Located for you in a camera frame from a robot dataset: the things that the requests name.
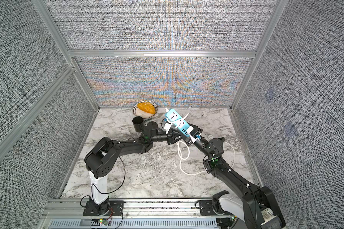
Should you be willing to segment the teal power strip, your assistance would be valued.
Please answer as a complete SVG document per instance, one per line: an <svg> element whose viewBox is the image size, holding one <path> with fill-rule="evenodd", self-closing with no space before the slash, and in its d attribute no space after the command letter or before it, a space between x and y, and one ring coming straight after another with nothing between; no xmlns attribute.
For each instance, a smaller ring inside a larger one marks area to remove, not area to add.
<svg viewBox="0 0 344 229"><path fill-rule="evenodd" d="M179 115L179 113L175 109L165 109L165 119L167 119L172 126L181 131L187 137L187 130L190 125L185 121L185 119L189 116L187 113L185 116Z"/></svg>

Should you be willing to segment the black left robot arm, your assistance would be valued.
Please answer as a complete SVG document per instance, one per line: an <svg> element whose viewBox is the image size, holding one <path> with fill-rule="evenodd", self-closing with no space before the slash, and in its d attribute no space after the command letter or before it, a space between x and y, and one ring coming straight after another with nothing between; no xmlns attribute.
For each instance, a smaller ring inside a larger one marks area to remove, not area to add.
<svg viewBox="0 0 344 229"><path fill-rule="evenodd" d="M112 171L117 159L124 155L144 154L153 148L154 142L175 144L182 140L184 134L179 130L164 130L156 122L149 122L140 128L140 136L127 141L102 138L86 155L84 161L90 175L91 194L84 208L84 216L109 216L115 204L110 203L108 191L108 174Z"/></svg>

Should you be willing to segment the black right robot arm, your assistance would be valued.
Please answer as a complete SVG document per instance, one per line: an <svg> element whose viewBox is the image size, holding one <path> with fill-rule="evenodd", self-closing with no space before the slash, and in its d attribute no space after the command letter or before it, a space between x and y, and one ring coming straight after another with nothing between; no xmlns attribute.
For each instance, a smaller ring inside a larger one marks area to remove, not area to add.
<svg viewBox="0 0 344 229"><path fill-rule="evenodd" d="M185 136L182 139L205 155L203 165L206 171L224 182L241 200L243 219L248 229L282 229L286 226L273 192L268 187L261 188L249 182L223 159L223 137L210 141L202 136L196 140Z"/></svg>

